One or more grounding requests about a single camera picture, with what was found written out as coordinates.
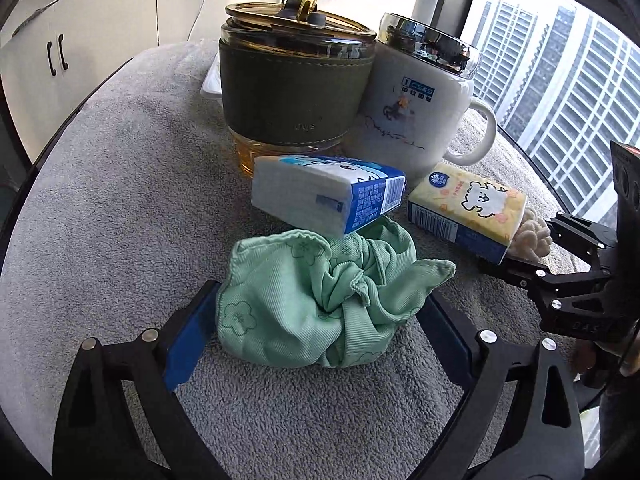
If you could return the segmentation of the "right hand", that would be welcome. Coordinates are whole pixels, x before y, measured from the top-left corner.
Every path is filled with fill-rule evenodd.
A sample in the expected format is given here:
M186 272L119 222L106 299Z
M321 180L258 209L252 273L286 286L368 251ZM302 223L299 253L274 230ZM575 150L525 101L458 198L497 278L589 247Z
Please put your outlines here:
M570 364L579 380L589 388L600 388L608 379L616 359L595 342L576 339Z

